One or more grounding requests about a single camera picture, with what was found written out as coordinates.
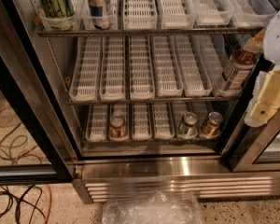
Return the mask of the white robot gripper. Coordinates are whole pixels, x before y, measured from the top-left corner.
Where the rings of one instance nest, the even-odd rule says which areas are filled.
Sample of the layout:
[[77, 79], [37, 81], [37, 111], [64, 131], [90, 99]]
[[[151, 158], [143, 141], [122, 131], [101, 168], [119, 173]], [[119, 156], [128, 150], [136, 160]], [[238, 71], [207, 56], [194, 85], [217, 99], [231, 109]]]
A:
[[[280, 10], [263, 28], [243, 45], [250, 53], [262, 53], [267, 61], [280, 65]], [[280, 66], [270, 72], [260, 71], [253, 97], [245, 113], [245, 124], [260, 127], [266, 124], [280, 108]]]

